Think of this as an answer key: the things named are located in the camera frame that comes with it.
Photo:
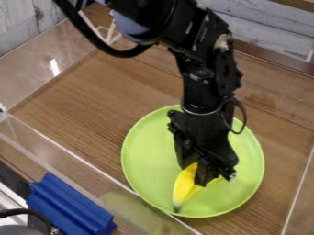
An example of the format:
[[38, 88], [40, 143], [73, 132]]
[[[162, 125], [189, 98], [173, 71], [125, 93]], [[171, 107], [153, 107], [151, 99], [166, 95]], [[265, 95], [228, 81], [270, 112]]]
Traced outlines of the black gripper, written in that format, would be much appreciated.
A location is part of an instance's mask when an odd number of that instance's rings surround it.
[[220, 176], [230, 181], [240, 163], [229, 141], [234, 105], [222, 105], [207, 115], [171, 109], [167, 116], [178, 164], [186, 169], [198, 162], [194, 183], [206, 187]]

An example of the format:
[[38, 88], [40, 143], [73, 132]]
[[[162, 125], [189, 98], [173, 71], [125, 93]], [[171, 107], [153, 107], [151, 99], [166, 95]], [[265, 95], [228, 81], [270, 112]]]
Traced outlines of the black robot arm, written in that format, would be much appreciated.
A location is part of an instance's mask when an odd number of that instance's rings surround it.
[[193, 181], [205, 186], [236, 176], [238, 156], [229, 141], [236, 90], [242, 72], [234, 59], [229, 24], [197, 0], [99, 0], [113, 10], [127, 39], [169, 47], [183, 78], [179, 110], [169, 112], [178, 164], [197, 166]]

